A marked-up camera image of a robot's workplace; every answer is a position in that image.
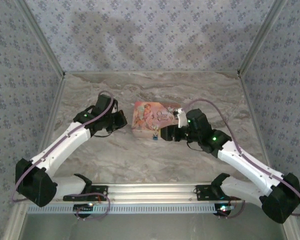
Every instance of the marble surface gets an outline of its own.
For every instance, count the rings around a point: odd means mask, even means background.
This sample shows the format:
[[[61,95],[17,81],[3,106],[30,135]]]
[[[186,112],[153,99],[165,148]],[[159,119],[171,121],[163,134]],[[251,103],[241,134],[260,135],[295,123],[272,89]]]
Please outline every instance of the marble surface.
[[[107,138],[92,137],[61,165],[55,176],[80,173],[93,182],[198,182],[212,181],[220,173],[244,176],[232,166],[185,141],[138,139],[131,123],[136,101],[173,102],[184,106],[197,98],[213,101],[226,116],[238,142],[264,162],[246,100],[238,79],[215,72],[144,72],[67,74],[53,133],[55,140],[76,114],[107,90],[118,100],[128,125]],[[208,103],[195,103],[213,128],[229,134],[222,119]]]

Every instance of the wallpaper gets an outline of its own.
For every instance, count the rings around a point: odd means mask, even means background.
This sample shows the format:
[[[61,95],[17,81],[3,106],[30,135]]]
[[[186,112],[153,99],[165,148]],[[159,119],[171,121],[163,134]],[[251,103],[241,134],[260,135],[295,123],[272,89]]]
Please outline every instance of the wallpaper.
[[[236,70],[274,0],[26,0],[67,71]]]
[[[0,0],[0,239],[15,164],[36,154],[58,81],[15,3]]]
[[[300,180],[300,0],[288,1],[244,81],[271,163]]]

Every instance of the cable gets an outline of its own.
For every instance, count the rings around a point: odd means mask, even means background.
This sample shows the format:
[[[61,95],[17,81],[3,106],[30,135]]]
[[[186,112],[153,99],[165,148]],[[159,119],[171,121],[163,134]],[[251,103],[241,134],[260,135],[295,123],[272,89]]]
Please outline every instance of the cable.
[[[13,191],[12,191],[12,194],[11,194],[11,201],[13,203],[18,203],[18,202],[21,202],[21,201],[24,201],[24,200],[27,200],[26,198],[24,199],[19,199],[19,200],[15,200],[14,199],[14,196],[15,196],[15,193],[19,187],[19,185],[21,184],[21,182],[24,180],[24,178],[26,177],[26,175],[32,170],[34,169],[39,163],[41,162],[44,162],[47,158],[47,156],[52,153],[65,139],[67,139],[68,137],[71,136],[71,134],[73,134],[75,131],[77,131],[78,129],[80,128],[83,128],[84,126],[90,124],[90,123],[93,123],[95,121],[97,121],[98,119],[100,119],[102,116],[104,116],[108,111],[109,109],[111,108],[113,102],[114,102],[114,97],[112,95],[112,93],[108,92],[108,91],[101,91],[99,92],[98,96],[100,96],[101,94],[103,93],[107,93],[109,94],[109,96],[111,97],[111,100],[110,100],[110,103],[108,105],[108,107],[98,116],[96,116],[95,118],[75,127],[73,130],[71,130],[67,135],[63,136],[55,145],[53,145],[43,156],[41,159],[39,159],[38,161],[36,161],[34,164],[32,164],[22,175],[21,177],[18,179],[18,181],[15,183],[15,186],[13,188]]]
[[[192,100],[191,102],[189,102],[184,108],[182,108],[182,110],[185,112],[189,107],[190,105],[192,105],[193,103],[196,103],[196,102],[206,102],[206,103],[209,103],[211,104],[216,110],[217,112],[219,113],[220,117],[222,118],[222,120],[224,121],[226,127],[228,128],[229,132],[230,132],[230,135],[233,139],[233,142],[234,142],[234,145],[237,149],[237,151],[239,152],[239,154],[249,163],[251,164],[252,166],[254,166],[256,169],[258,169],[259,171],[267,174],[268,176],[271,176],[272,178],[274,178],[275,180],[279,181],[280,183],[286,185],[291,191],[293,191],[294,194],[296,194],[298,196],[298,198],[300,199],[300,192],[298,192],[293,186],[291,186],[289,183],[287,183],[285,180],[281,179],[280,177],[276,176],[276,175],[272,175],[269,171],[263,169],[262,167],[258,166],[257,164],[255,164],[253,161],[251,161],[246,155],[242,154],[242,151],[239,147],[239,144],[237,142],[237,139],[232,131],[232,129],[230,128],[230,126],[228,125],[227,123],[227,120],[225,118],[225,116],[223,116],[223,114],[221,113],[220,109],[210,100],[207,100],[207,99],[204,99],[204,98],[198,98],[198,99],[195,99],[195,100]],[[292,216],[300,216],[300,213],[292,213],[291,214]]]
[[[82,208],[84,208],[84,206],[81,206],[76,210],[76,213],[75,213],[78,220],[82,220],[82,221],[100,220],[100,219],[104,218],[106,215],[108,215],[108,213],[110,211],[110,207],[111,207],[111,201],[110,201],[110,199],[107,195],[104,195],[104,194],[99,193],[99,192],[92,192],[92,193],[84,193],[84,194],[70,194],[68,196],[71,196],[71,197],[86,197],[86,196],[93,196],[93,195],[97,195],[98,197],[101,196],[101,197],[104,197],[106,199],[106,201],[108,202],[108,207],[106,208],[105,213],[102,214],[101,216],[97,216],[97,217],[82,218],[82,217],[79,217],[79,212]]]
[[[186,142],[186,145],[187,145],[188,148],[190,148],[191,150],[198,151],[198,152],[203,152],[203,150],[198,150],[198,149],[194,149],[194,148],[190,147],[189,142]]]
[[[96,138],[106,138],[109,137],[114,131],[112,130],[108,135],[93,135]]]

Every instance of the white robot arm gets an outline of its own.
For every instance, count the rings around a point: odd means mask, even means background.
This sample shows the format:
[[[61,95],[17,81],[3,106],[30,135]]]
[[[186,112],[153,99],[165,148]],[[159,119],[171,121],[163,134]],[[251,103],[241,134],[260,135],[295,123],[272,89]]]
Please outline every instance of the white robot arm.
[[[200,192],[197,194],[198,200],[205,194],[211,195],[211,192],[216,200],[233,196],[261,207],[277,223],[286,221],[300,204],[300,183],[295,175],[284,175],[266,166],[244,151],[235,139],[223,131],[212,129],[200,109],[190,110],[186,114],[179,109],[175,114],[179,125],[162,128],[160,133],[164,140],[197,142],[203,152],[230,164],[252,182],[239,181],[222,173],[210,187],[196,187],[196,192]]]
[[[106,129],[111,134],[127,125],[118,101],[100,94],[98,101],[78,113],[68,129],[44,151],[30,161],[21,159],[15,167],[16,190],[39,207],[53,198],[80,194],[89,181],[80,174],[54,177],[60,165],[96,132]]]

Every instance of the small box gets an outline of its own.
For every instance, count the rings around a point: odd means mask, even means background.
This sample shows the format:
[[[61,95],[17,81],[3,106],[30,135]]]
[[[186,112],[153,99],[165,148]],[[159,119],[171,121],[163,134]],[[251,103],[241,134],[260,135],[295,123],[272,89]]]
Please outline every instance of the small box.
[[[137,138],[160,139],[160,129],[178,124],[174,116],[180,108],[178,103],[144,102],[134,104],[132,133]]]

